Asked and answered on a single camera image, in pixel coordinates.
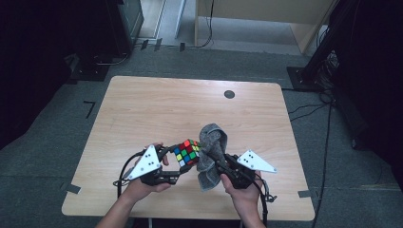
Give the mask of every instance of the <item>gray floor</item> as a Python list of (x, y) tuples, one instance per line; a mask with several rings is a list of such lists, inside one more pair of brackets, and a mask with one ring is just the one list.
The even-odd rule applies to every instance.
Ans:
[[(190, 22), (184, 22), (179, 40), (164, 35), (163, 30), (168, 28), (163, 23), (159, 35), (166, 44), (179, 40), (191, 42), (192, 31), (187, 25)], [(61, 207), (66, 192), (61, 185), (72, 180), (111, 77), (135, 75), (265, 82), (292, 88), (285, 68), (304, 67), (309, 57), (296, 52), (291, 54), (290, 49), (295, 48), (291, 44), (284, 50), (278, 44), (271, 45), (276, 46), (273, 51), (259, 52), (215, 49), (214, 46), (187, 48), (182, 52), (177, 47), (162, 46), (158, 51), (152, 46), (144, 50), (136, 47), (127, 60), (110, 67), (104, 82), (63, 85), (29, 131), (0, 151), (0, 227), (93, 227), (99, 221), (100, 218), (63, 215)], [(302, 105), (321, 104), (318, 94), (312, 92), (283, 90), (283, 95), (289, 111)], [(90, 104), (84, 101), (96, 102), (88, 118)], [(313, 107), (302, 108), (291, 114), (290, 119), (311, 110)], [(313, 205), (317, 208), (324, 173), (329, 110), (326, 181), (316, 227), (402, 227), (403, 194), (390, 166), (371, 151), (351, 148), (349, 131), (336, 107), (326, 106), (292, 121)], [(163, 224), (156, 221), (155, 227), (180, 227), (173, 224), (172, 220)], [(214, 221), (208, 225), (219, 226), (223, 227)], [(311, 226), (311, 221), (269, 221), (269, 227)]]

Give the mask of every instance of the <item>rubik's cube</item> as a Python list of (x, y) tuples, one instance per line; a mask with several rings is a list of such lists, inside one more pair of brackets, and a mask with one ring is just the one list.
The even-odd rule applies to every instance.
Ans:
[(200, 145), (196, 141), (186, 140), (173, 149), (179, 165), (194, 165), (199, 161)]

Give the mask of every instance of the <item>gray towel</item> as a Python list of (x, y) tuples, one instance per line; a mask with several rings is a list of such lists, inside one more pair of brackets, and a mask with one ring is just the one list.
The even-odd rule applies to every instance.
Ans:
[(220, 176), (214, 161), (207, 154), (225, 162), (224, 153), (227, 144), (227, 135), (215, 123), (206, 125), (200, 133), (201, 151), (197, 170), (201, 190), (208, 191), (220, 182)]

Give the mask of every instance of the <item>person's right hand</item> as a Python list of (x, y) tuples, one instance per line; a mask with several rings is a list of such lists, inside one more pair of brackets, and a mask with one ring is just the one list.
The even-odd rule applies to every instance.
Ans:
[[(234, 207), (240, 215), (240, 219), (246, 227), (264, 227), (259, 217), (258, 201), (259, 190), (251, 184), (246, 189), (235, 189), (232, 182), (225, 174), (221, 174), (221, 181), (225, 188), (225, 192), (228, 193), (234, 203)], [(258, 186), (261, 188), (263, 183), (261, 180), (257, 180)]]

